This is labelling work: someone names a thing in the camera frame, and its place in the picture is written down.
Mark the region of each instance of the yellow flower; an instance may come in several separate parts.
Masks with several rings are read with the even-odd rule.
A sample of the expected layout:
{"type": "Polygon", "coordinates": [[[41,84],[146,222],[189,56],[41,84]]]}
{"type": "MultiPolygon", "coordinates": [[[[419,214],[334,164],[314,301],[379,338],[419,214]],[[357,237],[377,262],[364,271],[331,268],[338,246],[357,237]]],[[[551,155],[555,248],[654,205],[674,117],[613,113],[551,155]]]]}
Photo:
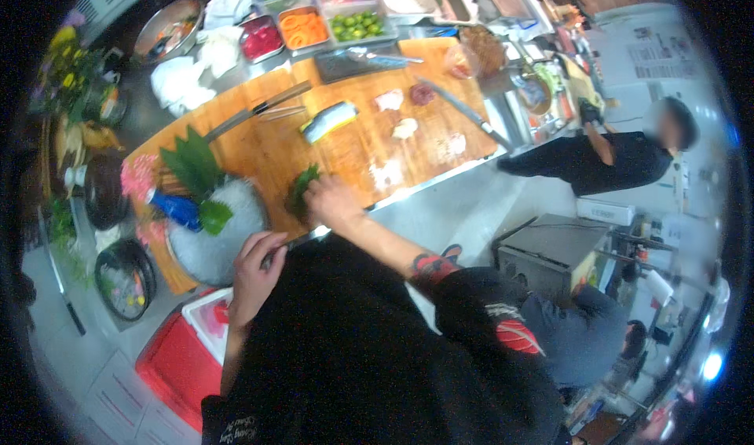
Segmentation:
{"type": "Polygon", "coordinates": [[[66,26],[58,31],[55,37],[52,38],[50,46],[54,47],[62,42],[70,41],[72,39],[76,39],[76,30],[73,26],[66,26]]]}

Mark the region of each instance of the person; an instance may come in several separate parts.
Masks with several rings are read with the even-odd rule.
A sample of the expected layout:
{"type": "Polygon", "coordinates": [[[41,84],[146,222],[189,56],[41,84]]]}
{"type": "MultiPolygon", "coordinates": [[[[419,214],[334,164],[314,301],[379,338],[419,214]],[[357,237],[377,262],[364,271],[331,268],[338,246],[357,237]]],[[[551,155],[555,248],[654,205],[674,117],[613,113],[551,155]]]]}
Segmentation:
{"type": "Polygon", "coordinates": [[[503,322],[498,330],[505,330],[506,321],[498,320],[503,314],[518,318],[533,334],[545,370],[561,391],[597,383],[619,356],[634,358],[644,349],[644,324],[627,322],[626,311],[595,287],[575,287],[571,306],[561,307],[496,271],[479,273],[476,281],[470,294],[482,301],[493,323],[503,322]]]}
{"type": "Polygon", "coordinates": [[[662,178],[678,151],[690,148],[699,134],[691,111],[674,97],[661,100],[654,132],[618,133],[588,101],[579,103],[585,136],[560,137],[520,156],[503,156],[498,169],[560,178],[577,197],[636,188],[662,178]],[[594,121],[608,134],[600,134],[594,121]]]}
{"type": "Polygon", "coordinates": [[[286,234],[254,234],[235,261],[220,396],[202,401],[203,443],[555,439],[560,395],[539,355],[498,341],[468,295],[473,269],[370,219],[338,177],[312,181],[304,198],[332,229],[324,240],[288,253],[286,234]],[[407,279],[434,301],[442,336],[407,279]]]}

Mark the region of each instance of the blue bottle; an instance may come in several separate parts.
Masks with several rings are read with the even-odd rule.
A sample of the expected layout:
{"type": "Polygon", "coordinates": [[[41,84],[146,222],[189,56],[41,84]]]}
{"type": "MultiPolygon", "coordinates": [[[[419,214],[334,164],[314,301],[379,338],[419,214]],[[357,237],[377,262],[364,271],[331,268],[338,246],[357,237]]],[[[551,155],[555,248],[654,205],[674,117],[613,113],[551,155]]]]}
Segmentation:
{"type": "Polygon", "coordinates": [[[165,216],[178,224],[199,233],[199,205],[182,196],[163,195],[156,189],[151,189],[146,195],[146,202],[159,207],[165,216]]]}

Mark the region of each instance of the glove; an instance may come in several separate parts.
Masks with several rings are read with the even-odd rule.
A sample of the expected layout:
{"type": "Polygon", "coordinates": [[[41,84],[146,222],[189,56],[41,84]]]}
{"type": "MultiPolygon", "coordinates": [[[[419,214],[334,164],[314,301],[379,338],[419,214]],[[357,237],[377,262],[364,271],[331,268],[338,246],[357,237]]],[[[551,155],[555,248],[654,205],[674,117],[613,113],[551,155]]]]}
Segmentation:
{"type": "Polygon", "coordinates": [[[590,103],[586,98],[580,97],[578,99],[578,113],[581,116],[582,126],[593,121],[597,121],[601,125],[605,124],[605,118],[602,117],[599,108],[590,103]]]}

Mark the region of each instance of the wooden cutting board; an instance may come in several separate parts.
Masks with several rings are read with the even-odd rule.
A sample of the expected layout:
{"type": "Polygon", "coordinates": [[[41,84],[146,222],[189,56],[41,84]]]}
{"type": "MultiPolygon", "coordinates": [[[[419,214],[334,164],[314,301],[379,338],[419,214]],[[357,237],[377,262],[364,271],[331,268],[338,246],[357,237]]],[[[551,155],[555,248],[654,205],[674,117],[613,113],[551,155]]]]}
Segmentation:
{"type": "MultiPolygon", "coordinates": [[[[421,57],[425,62],[330,85],[321,84],[312,59],[294,64],[290,72],[276,70],[264,74],[177,119],[137,148],[128,160],[143,154],[159,154],[160,147],[174,149],[174,138],[185,136],[186,125],[204,135],[239,110],[251,109],[296,83],[311,80],[310,92],[281,105],[303,104],[307,113],[276,121],[255,117],[211,145],[223,170],[254,180],[268,207],[273,229],[288,232],[289,239],[297,238],[308,229],[286,211],[286,197],[292,182],[312,163],[318,163],[326,173],[340,175],[353,187],[359,202],[368,207],[399,189],[419,185],[495,152],[495,141],[448,102],[438,97],[427,106],[416,106],[410,100],[409,88],[417,83],[414,78],[417,74],[486,116],[476,81],[457,80],[445,73],[445,54],[456,44],[455,38],[401,41],[403,54],[421,57]],[[374,98],[395,88],[402,90],[406,98],[401,110],[380,112],[374,98]],[[359,109],[358,119],[310,146],[300,133],[301,126],[317,112],[344,100],[352,101],[359,109]],[[419,121],[419,130],[409,139],[393,139],[393,127],[406,118],[419,121]]],[[[134,201],[134,208],[139,216],[146,213],[141,203],[134,201]]],[[[184,293],[195,288],[197,284],[175,263],[164,242],[151,241],[150,248],[170,289],[184,293]]]]}

